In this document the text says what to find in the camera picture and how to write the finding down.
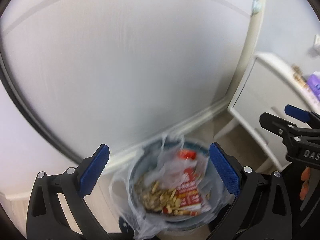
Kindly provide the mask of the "purple tissue pack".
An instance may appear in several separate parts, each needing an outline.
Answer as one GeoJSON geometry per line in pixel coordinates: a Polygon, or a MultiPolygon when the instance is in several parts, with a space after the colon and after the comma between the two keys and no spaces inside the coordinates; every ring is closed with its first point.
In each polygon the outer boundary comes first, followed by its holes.
{"type": "Polygon", "coordinates": [[[307,80],[307,84],[316,96],[320,100],[320,72],[314,72],[307,80]]]}

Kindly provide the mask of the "white bedside table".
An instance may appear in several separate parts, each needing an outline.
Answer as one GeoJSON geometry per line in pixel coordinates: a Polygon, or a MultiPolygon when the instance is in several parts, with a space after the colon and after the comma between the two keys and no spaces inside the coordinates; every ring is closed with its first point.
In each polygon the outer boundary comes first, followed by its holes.
{"type": "Polygon", "coordinates": [[[256,53],[228,106],[233,118],[214,136],[214,140],[241,125],[267,156],[258,170],[271,165],[283,170],[289,164],[285,159],[286,148],[280,137],[260,126],[259,118],[267,112],[299,127],[306,127],[306,124],[285,114],[286,105],[319,113],[319,100],[310,88],[299,81],[298,74],[288,63],[272,53],[256,53]]]}

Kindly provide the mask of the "red snack wrapper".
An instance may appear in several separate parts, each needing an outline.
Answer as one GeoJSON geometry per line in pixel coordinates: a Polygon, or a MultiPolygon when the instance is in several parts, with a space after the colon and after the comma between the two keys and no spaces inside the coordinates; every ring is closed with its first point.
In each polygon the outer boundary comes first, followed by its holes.
{"type": "Polygon", "coordinates": [[[176,161],[182,164],[182,171],[174,170],[178,182],[168,189],[169,200],[162,209],[168,216],[198,216],[206,209],[199,184],[204,179],[209,158],[202,153],[183,148],[176,153],[176,161]]]}

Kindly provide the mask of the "pile of peanut shells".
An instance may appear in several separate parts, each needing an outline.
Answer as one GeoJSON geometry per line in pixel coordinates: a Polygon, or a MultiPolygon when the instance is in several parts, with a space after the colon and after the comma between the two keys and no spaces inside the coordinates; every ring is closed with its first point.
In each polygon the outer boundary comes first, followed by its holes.
{"type": "Polygon", "coordinates": [[[161,189],[159,181],[154,181],[149,186],[144,185],[141,176],[134,186],[138,200],[147,212],[166,216],[191,216],[190,210],[182,209],[182,200],[177,196],[177,189],[161,189]]]}

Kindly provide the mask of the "white wall socket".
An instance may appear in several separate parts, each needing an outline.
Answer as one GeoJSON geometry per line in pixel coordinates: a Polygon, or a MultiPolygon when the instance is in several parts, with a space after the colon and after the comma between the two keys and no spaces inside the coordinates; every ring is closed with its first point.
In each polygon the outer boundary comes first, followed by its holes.
{"type": "Polygon", "coordinates": [[[315,35],[315,39],[314,39],[314,42],[313,42],[313,49],[318,54],[320,54],[320,35],[319,34],[315,35]]]}

